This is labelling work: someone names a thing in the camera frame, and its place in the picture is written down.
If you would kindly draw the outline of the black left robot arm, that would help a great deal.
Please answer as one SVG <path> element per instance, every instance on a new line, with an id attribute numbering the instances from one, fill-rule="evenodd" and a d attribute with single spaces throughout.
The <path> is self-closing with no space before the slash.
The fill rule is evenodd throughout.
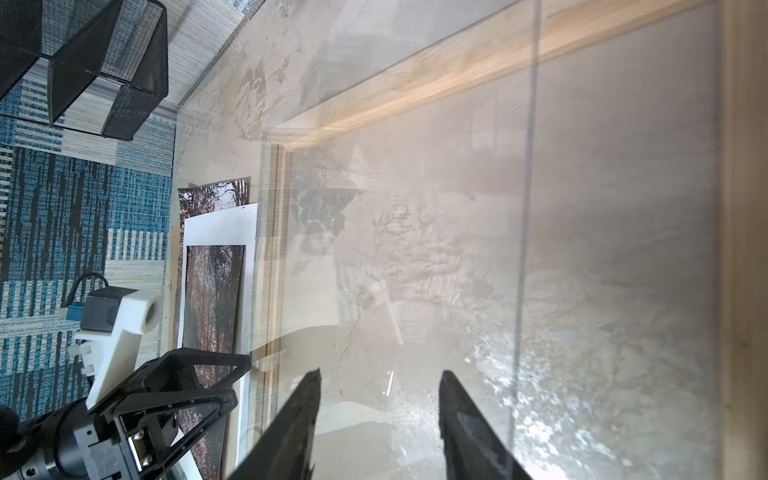
<path id="1" fill-rule="evenodd" d="M 247 354 L 172 350 L 93 407 L 77 400 L 22 422 L 1 408 L 4 479 L 160 479 L 237 405 Z"/>

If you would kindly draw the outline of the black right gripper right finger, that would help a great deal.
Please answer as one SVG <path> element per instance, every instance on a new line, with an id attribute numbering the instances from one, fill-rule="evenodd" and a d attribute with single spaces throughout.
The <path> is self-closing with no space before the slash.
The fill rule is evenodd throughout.
<path id="1" fill-rule="evenodd" d="M 440 380 L 439 425 L 448 479 L 532 479 L 450 370 Z"/>

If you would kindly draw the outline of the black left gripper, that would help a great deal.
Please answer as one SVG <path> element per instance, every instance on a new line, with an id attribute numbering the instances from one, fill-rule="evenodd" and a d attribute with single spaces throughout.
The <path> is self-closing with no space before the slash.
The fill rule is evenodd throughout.
<path id="1" fill-rule="evenodd" d="M 234 384 L 251 369 L 246 354 L 180 348 L 146 362 L 126 397 L 91 409 L 76 404 L 73 435 L 89 479 L 160 479 L 238 404 Z M 171 428 L 181 413 L 201 417 Z"/>

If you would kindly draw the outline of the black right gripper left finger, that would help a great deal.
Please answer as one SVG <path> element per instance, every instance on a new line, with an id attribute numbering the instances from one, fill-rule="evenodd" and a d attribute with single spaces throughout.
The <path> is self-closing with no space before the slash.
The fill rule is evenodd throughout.
<path id="1" fill-rule="evenodd" d="M 319 369 L 307 372 L 262 437 L 229 479 L 311 479 L 321 400 Z"/>

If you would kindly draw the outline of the white photo mat board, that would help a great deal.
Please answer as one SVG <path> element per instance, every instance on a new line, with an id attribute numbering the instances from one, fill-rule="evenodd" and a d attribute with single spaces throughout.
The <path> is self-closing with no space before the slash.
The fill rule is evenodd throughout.
<path id="1" fill-rule="evenodd" d="M 191 246 L 235 245 L 244 248 L 241 286 L 235 323 L 235 352 L 251 352 L 249 322 L 253 313 L 253 287 L 257 253 L 259 205 L 256 203 L 193 216 L 184 222 L 182 266 L 187 266 L 187 249 Z M 250 376 L 235 383 L 238 405 L 227 419 L 228 433 L 224 442 L 224 472 L 238 467 L 247 455 L 248 401 Z"/>

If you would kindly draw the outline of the clear acrylic frame pane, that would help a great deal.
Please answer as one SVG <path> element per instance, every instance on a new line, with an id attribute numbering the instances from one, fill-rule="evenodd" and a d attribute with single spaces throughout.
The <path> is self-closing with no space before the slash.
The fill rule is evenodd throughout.
<path id="1" fill-rule="evenodd" d="M 274 127 L 516 2 L 274 1 Z M 711 1 L 288 151 L 279 378 L 319 479 L 443 479 L 452 370 L 536 479 L 715 479 Z"/>

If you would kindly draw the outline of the light wooden picture frame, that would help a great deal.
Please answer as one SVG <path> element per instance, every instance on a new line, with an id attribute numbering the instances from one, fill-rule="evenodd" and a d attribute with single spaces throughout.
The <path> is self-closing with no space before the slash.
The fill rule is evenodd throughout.
<path id="1" fill-rule="evenodd" d="M 688 1 L 584 1 L 540 23 L 516 2 L 266 130 L 298 151 L 689 10 Z M 767 5 L 720 5 L 722 474 L 767 475 Z"/>

